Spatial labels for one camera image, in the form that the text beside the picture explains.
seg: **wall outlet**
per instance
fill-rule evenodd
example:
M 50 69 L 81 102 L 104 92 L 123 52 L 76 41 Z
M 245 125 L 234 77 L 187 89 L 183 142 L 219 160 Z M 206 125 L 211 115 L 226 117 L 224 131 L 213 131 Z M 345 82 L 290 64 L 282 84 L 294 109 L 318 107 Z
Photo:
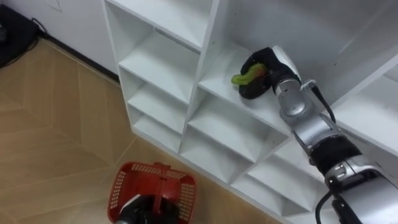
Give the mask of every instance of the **wall outlet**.
M 61 4 L 58 0 L 45 0 L 45 3 L 47 3 L 51 8 L 62 12 Z

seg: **silver robot arm segment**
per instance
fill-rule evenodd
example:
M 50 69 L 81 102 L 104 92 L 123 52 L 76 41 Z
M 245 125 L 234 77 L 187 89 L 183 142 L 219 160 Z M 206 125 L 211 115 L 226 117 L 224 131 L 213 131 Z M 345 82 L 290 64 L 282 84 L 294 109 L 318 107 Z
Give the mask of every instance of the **silver robot arm segment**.
M 339 127 L 316 107 L 308 91 L 315 81 L 301 85 L 296 78 L 273 79 L 280 117 L 290 127 L 310 163 L 325 177 L 341 223 L 398 223 L 396 183 L 362 155 Z

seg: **red basket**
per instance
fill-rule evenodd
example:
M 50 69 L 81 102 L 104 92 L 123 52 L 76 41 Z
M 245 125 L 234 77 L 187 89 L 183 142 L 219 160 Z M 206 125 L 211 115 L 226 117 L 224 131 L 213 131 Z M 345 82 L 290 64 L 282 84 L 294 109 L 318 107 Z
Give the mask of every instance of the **red basket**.
M 190 174 L 171 169 L 156 162 L 154 165 L 127 162 L 113 183 L 108 203 L 108 218 L 112 223 L 119 218 L 124 204 L 137 194 L 156 195 L 153 212 L 160 212 L 162 197 L 180 208 L 178 224 L 190 223 L 196 198 L 196 180 Z

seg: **green object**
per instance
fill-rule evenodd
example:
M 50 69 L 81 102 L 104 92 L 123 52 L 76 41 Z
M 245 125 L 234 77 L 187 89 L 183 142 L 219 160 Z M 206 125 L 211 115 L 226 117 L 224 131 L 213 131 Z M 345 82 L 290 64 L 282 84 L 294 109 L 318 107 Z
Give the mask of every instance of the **green object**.
M 248 85 L 256 77 L 261 75 L 266 75 L 267 68 L 261 64 L 257 63 L 249 68 L 249 71 L 243 75 L 234 75 L 231 82 L 237 85 Z

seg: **wooden floor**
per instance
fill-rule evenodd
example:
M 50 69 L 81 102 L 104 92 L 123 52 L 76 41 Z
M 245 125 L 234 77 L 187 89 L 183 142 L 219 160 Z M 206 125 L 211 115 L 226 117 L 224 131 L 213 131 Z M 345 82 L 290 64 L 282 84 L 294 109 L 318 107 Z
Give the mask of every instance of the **wooden floor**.
M 277 223 L 137 138 L 128 123 L 117 84 L 44 40 L 0 70 L 0 223 L 109 223 L 109 188 L 126 161 L 194 174 L 194 224 Z

